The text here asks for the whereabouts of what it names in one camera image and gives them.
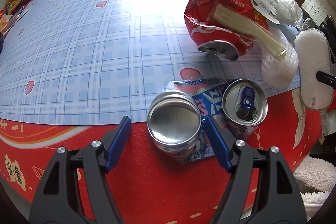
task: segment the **metal bolt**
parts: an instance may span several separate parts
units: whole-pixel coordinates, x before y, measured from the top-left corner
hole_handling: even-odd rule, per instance
[[[272,146],[272,147],[271,147],[271,151],[272,151],[273,153],[278,153],[280,150],[279,150],[278,147],[276,147],[276,146]]]
[[[239,147],[245,146],[245,142],[243,140],[236,140],[236,145]]]
[[[65,152],[65,147],[64,146],[61,146],[61,147],[59,147],[58,149],[57,149],[57,153],[59,153],[59,154],[62,154],[62,153],[64,153]]]
[[[93,141],[92,143],[91,143],[91,146],[93,146],[93,147],[99,147],[101,145],[101,142],[100,141]]]

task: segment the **can top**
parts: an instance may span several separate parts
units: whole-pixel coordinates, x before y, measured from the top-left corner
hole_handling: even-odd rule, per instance
[[[242,126],[255,126],[266,117],[268,104],[263,90],[248,79],[234,81],[225,90],[222,100],[225,115]]]
[[[147,127],[152,138],[166,147],[182,147],[198,138],[201,127],[198,108],[183,98],[168,97],[153,105]]]

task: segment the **dented can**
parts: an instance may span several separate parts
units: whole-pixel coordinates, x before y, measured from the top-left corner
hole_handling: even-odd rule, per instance
[[[230,84],[223,94],[222,107],[237,139],[246,141],[258,129],[268,112],[268,104],[261,87],[248,79]]]
[[[147,116],[147,128],[154,144],[179,163],[183,163],[194,149],[201,122],[196,103],[180,90],[158,94]]]

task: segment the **yellow dashed line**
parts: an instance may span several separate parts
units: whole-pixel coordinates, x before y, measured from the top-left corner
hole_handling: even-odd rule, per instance
[[[194,214],[194,215],[191,215],[190,218],[195,218],[195,217],[198,217],[198,216],[200,216],[200,215],[201,215],[201,213],[196,213],[196,214]]]

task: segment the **table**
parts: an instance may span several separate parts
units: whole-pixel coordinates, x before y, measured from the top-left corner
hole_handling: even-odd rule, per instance
[[[179,66],[176,66],[176,71],[173,67],[178,64],[185,66],[185,63],[199,69],[202,69],[197,67],[200,64],[208,66],[208,70],[202,71],[205,77],[229,78],[231,73],[239,77],[242,70],[233,65],[236,63],[224,63],[228,66],[224,71],[223,62],[218,59],[204,62],[204,57],[209,58],[209,55],[195,50],[181,13],[187,1],[34,0],[29,4],[29,12],[13,27],[0,54],[0,175],[20,195],[32,201],[43,171],[58,147],[65,146],[69,150],[84,147],[115,128],[114,124],[125,112],[136,121],[139,112],[133,111],[143,110],[139,107],[143,101],[145,104],[151,102],[151,99],[146,102],[146,89],[153,83],[146,78],[150,71],[147,74],[140,72],[140,65],[144,68],[143,64],[147,62],[163,66],[159,71],[155,71],[154,65],[145,66],[153,67],[152,71],[156,73],[151,79],[161,86],[166,81],[178,79]],[[132,42],[126,45],[124,39]],[[145,51],[154,51],[155,54],[146,59],[142,55]],[[256,52],[252,52],[246,58],[255,56]],[[188,63],[195,57],[198,62]],[[181,58],[183,63],[174,63]],[[118,72],[111,72],[108,76],[105,74],[107,71]],[[122,111],[122,107],[127,106],[125,101],[118,101],[115,105],[104,103],[109,98],[102,98],[101,94],[107,93],[108,89],[110,94],[125,92],[126,88],[112,89],[117,79],[121,83],[125,81],[125,86],[133,87],[128,88],[128,93],[133,95],[124,97],[136,98],[134,109]],[[128,81],[131,79],[140,80],[143,86],[137,86],[136,82],[130,85]],[[14,86],[3,93],[4,87],[11,85]],[[87,92],[82,93],[86,85]],[[321,132],[319,114],[305,111],[298,98],[297,90],[269,97],[268,116],[258,132],[248,140],[257,148],[278,146],[293,169]],[[95,111],[97,107],[105,118],[101,119],[97,112],[86,112],[87,109]],[[115,107],[118,110],[114,114],[104,111]],[[78,114],[84,109],[85,119],[64,114],[72,110]],[[18,167],[23,184],[10,176],[8,163]],[[79,170],[78,174],[85,214],[93,217],[82,179],[83,171]],[[229,175],[219,167],[214,157],[177,164],[155,148],[146,123],[138,122],[132,124],[130,139],[118,166],[106,178],[126,224],[201,224],[208,223],[213,216]],[[257,171],[253,172],[247,207],[253,202],[256,183]]]
[[[86,126],[127,115],[143,122],[169,81],[187,80],[185,68],[204,78],[254,80],[267,97],[299,86],[298,75],[288,89],[267,86],[257,47],[235,62],[199,52],[184,22],[188,1],[33,0],[0,54],[0,118]]]

